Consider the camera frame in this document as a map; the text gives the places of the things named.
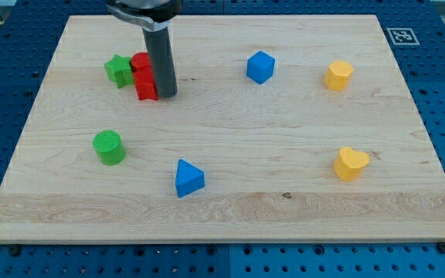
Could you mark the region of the black robot arm end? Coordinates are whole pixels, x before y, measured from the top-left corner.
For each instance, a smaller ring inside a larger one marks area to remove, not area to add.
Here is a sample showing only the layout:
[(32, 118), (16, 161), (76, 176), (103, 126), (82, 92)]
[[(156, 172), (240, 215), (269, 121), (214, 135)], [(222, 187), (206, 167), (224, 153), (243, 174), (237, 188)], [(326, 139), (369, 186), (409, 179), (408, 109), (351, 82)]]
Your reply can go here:
[(183, 0), (105, 0), (108, 12), (121, 21), (139, 25), (149, 32), (168, 27), (181, 13)]

